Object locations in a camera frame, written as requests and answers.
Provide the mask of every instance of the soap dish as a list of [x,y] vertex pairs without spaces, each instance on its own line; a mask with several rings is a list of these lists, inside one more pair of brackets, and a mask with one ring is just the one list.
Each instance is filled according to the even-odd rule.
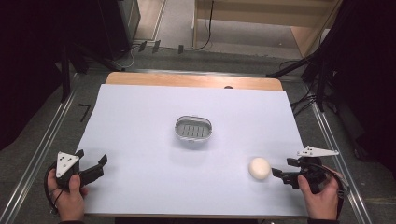
[[191,143],[204,142],[212,134],[212,124],[208,119],[183,116],[177,120],[175,132],[181,140]]

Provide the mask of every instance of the gray carpet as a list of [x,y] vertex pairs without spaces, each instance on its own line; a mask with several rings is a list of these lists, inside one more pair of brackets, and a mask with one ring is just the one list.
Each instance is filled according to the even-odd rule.
[[[278,70],[278,66],[286,61],[277,58],[186,51],[177,54],[175,49],[160,49],[152,54],[150,48],[143,52],[134,52],[134,65],[126,69],[158,69],[181,70],[198,72],[233,73],[245,77],[263,77],[263,74]],[[131,58],[125,56],[118,63],[128,64]],[[282,86],[291,102],[299,100],[306,92],[299,75],[302,69],[294,71],[291,76],[282,77]],[[89,120],[88,114],[82,122],[85,107],[78,104],[94,106],[97,92],[106,81],[108,71],[100,64],[90,62],[88,75],[81,75],[76,87],[75,98],[64,118],[64,121],[54,138],[49,153],[44,160],[35,182],[30,188],[20,212],[14,223],[56,223],[58,219],[50,214],[43,191],[43,176],[47,167],[55,160],[58,151],[74,153],[79,139]],[[53,115],[59,107],[62,89],[58,89],[43,107],[35,114],[20,137],[9,147],[0,151],[0,209],[6,207],[10,194],[21,179],[25,168],[35,153]],[[353,147],[342,123],[331,110],[326,109],[326,117],[332,127],[332,132],[339,147],[342,149],[348,168],[367,202],[368,211],[374,223],[392,223],[396,218],[396,182],[391,173],[376,162],[362,162],[353,155]],[[306,109],[296,118],[300,135],[305,146],[327,148],[321,130],[317,124],[312,109]],[[324,163],[334,167],[332,160],[325,159]],[[358,223],[352,206],[346,200],[341,215],[342,223]],[[112,217],[87,217],[86,223],[113,223]],[[305,223],[303,219],[266,220],[264,223]]]

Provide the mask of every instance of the person's left hand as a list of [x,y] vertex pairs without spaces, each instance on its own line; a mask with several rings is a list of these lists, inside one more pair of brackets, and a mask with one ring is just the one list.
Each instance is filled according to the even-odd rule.
[[83,196],[87,195],[88,189],[81,189],[80,183],[79,175],[72,175],[69,181],[69,191],[64,190],[62,192],[56,183],[55,169],[50,170],[48,177],[49,193],[53,201],[61,194],[56,201],[61,221],[82,221],[84,218]]

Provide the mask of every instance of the white ball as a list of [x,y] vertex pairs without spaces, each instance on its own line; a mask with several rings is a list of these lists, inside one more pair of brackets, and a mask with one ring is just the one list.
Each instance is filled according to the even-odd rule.
[[254,178],[263,180],[271,173],[271,166],[267,160],[258,157],[250,162],[248,171]]

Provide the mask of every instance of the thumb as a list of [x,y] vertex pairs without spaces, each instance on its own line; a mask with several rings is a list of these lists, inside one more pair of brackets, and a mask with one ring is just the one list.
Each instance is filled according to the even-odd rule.
[[72,175],[69,181],[69,190],[71,195],[79,194],[79,186],[81,180],[79,179],[79,175]]
[[303,195],[312,194],[311,188],[309,187],[308,181],[303,175],[298,176],[298,185],[300,186]]

